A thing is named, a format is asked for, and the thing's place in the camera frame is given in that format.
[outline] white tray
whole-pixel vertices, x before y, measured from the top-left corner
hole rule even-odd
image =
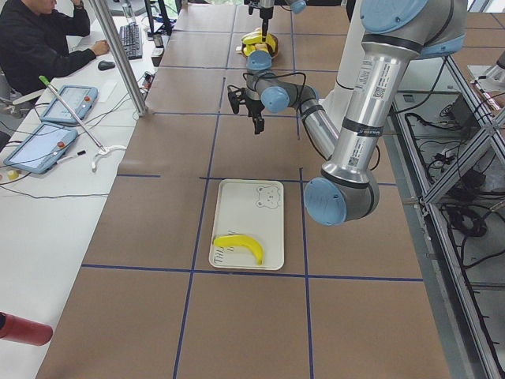
[[[257,265],[245,247],[211,243],[209,262],[217,268],[279,270],[284,265],[284,189],[280,182],[225,179],[219,184],[212,241],[222,235],[248,235],[263,247]]]

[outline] computer mouse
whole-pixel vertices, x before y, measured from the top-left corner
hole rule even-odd
[[[109,61],[100,61],[98,64],[98,69],[100,71],[105,71],[106,69],[113,69],[116,66],[114,62]]]

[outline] keyboard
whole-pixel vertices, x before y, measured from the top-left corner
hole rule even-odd
[[[142,58],[142,40],[139,25],[128,24],[119,27],[119,39],[128,59]]]

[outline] sticker label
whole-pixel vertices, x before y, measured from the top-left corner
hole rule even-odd
[[[398,64],[365,59],[354,89],[368,92],[373,99],[386,101],[391,95],[398,72]]]
[[[354,144],[353,151],[350,154],[349,162],[347,163],[351,167],[356,167],[360,162],[360,158],[363,155],[363,148],[365,147],[365,139],[357,138],[356,144]]]
[[[355,90],[363,92],[366,89],[370,74],[372,73],[374,61],[364,60],[361,64],[360,73],[357,76],[357,83],[354,86]]]
[[[357,131],[359,137],[380,137],[382,136],[382,128],[372,128],[365,126]]]

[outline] blue joint cap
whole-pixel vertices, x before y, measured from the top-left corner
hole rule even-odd
[[[284,111],[290,105],[290,97],[282,87],[268,87],[261,92],[261,103],[271,113],[278,113]]]
[[[464,41],[465,35],[463,34],[462,36],[456,37],[449,41],[425,47],[417,59],[438,58],[453,54],[456,51],[461,50]]]
[[[266,51],[253,51],[247,57],[247,69],[252,71],[261,71],[271,68],[271,56]]]
[[[327,227],[346,221],[347,206],[337,186],[325,178],[314,178],[305,187],[303,194],[309,215]]]
[[[297,0],[293,4],[290,5],[291,11],[294,14],[299,14],[305,7],[307,6],[307,3],[305,0]]]
[[[368,32],[383,34],[400,29],[411,22],[426,6],[428,0],[363,0],[361,23]]]

